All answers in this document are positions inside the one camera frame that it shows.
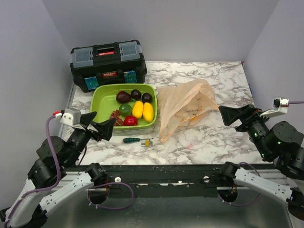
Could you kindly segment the red fake grape bunch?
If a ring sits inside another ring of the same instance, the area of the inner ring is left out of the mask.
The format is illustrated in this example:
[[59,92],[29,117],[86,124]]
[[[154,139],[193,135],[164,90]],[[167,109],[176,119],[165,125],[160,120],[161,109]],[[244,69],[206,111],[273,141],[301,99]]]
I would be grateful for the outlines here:
[[110,119],[112,119],[112,118],[115,119],[114,126],[124,126],[124,121],[119,116],[120,116],[119,110],[112,111],[112,113],[110,115]]

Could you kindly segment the dark red fake fruit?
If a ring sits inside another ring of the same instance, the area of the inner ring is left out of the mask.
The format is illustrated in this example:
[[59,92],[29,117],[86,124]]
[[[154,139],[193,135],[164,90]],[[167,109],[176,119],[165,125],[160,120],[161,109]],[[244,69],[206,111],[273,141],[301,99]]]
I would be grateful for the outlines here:
[[121,104],[128,103],[131,101],[131,95],[125,91],[120,91],[116,95],[116,101]]

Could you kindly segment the translucent orange plastic bag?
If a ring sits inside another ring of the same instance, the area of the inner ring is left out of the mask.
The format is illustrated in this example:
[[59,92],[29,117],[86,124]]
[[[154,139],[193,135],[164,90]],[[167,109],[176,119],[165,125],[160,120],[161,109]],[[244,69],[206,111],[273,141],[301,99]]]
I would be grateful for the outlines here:
[[179,127],[194,126],[210,111],[219,111],[215,92],[205,79],[162,87],[158,90],[157,98],[161,143],[166,142]]

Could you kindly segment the yellow fake lemon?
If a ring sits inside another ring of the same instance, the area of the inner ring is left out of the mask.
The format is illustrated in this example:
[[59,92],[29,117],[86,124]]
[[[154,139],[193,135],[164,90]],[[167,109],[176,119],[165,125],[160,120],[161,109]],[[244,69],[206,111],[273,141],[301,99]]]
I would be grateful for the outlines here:
[[137,119],[141,119],[143,115],[144,104],[142,101],[136,101],[132,109],[132,115]]

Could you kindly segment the yellow fake mango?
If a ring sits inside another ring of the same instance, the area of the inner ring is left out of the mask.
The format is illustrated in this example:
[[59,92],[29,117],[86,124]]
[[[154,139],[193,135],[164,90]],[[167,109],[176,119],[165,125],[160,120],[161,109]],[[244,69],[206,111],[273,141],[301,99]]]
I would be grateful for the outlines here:
[[145,102],[144,106],[143,106],[143,118],[145,119],[145,121],[151,123],[154,119],[154,108],[153,106],[148,103]]

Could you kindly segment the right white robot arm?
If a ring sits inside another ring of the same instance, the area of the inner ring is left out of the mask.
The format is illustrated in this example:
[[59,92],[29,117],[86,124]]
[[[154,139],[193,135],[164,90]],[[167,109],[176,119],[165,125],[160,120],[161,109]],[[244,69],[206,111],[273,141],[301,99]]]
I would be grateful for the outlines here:
[[[290,123],[281,121],[271,129],[266,126],[269,118],[287,113],[288,104],[277,104],[273,109],[262,111],[252,104],[241,108],[219,106],[225,126],[239,120],[237,132],[249,135],[264,162],[272,162],[284,176],[302,181],[304,179],[304,135]],[[298,187],[288,187],[254,175],[238,164],[226,162],[218,175],[224,186],[241,185],[266,195],[287,207],[294,217],[304,219],[304,192]]]

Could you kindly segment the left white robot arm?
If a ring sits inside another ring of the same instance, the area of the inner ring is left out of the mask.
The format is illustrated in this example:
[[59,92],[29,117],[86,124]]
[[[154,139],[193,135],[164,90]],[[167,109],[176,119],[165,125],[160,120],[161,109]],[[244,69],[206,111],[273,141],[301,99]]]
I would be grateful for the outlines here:
[[[96,115],[96,112],[81,114],[77,109],[66,109],[47,119],[47,138],[37,149],[39,158],[28,172],[22,192],[11,207],[1,210],[1,220],[6,228],[40,228],[48,215],[69,197],[106,183],[106,173],[101,165],[92,163],[74,181],[52,191],[66,176],[65,169],[75,167],[91,139],[97,142],[111,139],[116,119],[96,123],[93,121]],[[68,141],[50,135],[49,123],[53,119],[74,129]]]

